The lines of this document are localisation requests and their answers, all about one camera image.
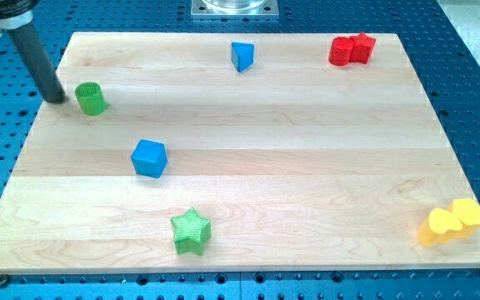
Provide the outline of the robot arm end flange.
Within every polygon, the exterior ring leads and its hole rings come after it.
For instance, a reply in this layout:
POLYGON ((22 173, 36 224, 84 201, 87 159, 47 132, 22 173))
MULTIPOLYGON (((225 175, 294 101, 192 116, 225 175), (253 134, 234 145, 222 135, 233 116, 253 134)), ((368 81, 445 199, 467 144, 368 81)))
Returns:
POLYGON ((0 0, 0 28, 13 30, 33 20, 39 0, 0 0))

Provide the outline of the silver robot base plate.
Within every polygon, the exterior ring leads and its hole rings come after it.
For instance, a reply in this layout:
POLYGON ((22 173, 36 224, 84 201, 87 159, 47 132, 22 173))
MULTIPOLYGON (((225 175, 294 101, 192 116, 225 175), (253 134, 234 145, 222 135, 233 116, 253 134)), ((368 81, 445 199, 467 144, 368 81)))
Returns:
POLYGON ((195 18, 277 17, 278 0, 192 0, 195 18))

